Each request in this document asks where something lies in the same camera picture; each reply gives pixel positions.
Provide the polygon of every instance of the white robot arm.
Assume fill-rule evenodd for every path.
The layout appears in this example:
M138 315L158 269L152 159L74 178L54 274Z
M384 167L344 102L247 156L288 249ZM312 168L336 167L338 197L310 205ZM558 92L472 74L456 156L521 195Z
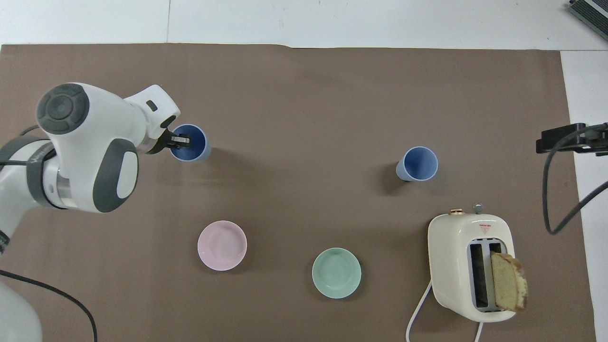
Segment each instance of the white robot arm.
M125 99L82 83L49 90L36 110L38 125L49 138L22 135L0 148L0 255L23 215L34 207L89 212L118 208L137 183L138 153L168 147L181 161L209 157L211 147L200 128L187 124L174 132L167 129L179 114L157 85ZM0 284L0 301L13 303L0 305L0 340L39 341L38 318L15 296ZM14 326L4 319L19 313L29 315L20 318L24 324Z

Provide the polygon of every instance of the brown table surface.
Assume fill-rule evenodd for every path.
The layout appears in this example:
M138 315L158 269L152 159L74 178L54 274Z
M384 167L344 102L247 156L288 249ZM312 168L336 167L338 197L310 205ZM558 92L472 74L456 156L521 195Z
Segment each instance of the brown table surface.
M542 224L534 142L569 123L559 52L3 46L0 142L35 124L39 98L64 82L122 97L161 85L182 111L173 126L197 124L213 146L200 163L141 156L135 193L112 213L38 208L15 232L0 268L78 298L100 341L402 341L429 281L429 221L476 201L510 225L530 287L527 313L487 324L481 340L595 339L580 218L555 237ZM415 145L440 168L405 183L395 164ZM577 201L571 154L551 180L556 220ZM248 240L223 273L196 251L217 220ZM311 279L330 247L361 263L346 299ZM75 305L6 283L38 312L45 341L90 340ZM429 296L412 341L472 341L476 327Z

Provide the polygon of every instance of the gray circular cap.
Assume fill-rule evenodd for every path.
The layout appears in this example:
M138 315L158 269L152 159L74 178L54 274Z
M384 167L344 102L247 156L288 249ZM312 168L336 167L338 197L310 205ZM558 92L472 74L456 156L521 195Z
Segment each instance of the gray circular cap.
M65 83L49 90L36 109L38 125L51 134L66 134L80 126L89 113L89 97L82 86Z

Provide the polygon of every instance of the toaster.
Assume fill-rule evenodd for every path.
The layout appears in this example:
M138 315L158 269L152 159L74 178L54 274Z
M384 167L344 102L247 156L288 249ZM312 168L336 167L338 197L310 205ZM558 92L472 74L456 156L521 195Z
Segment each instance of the toaster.
M494 215L452 209L429 223L430 281L443 307L477 322L515 315L496 306L490 253L515 257L511 230Z

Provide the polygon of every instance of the bread slice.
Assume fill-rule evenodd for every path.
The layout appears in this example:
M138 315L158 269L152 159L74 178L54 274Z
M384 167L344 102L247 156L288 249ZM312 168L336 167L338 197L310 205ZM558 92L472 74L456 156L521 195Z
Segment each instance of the bread slice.
M492 276L496 306L513 312L523 312L528 302L528 282L519 260L509 254L492 252Z

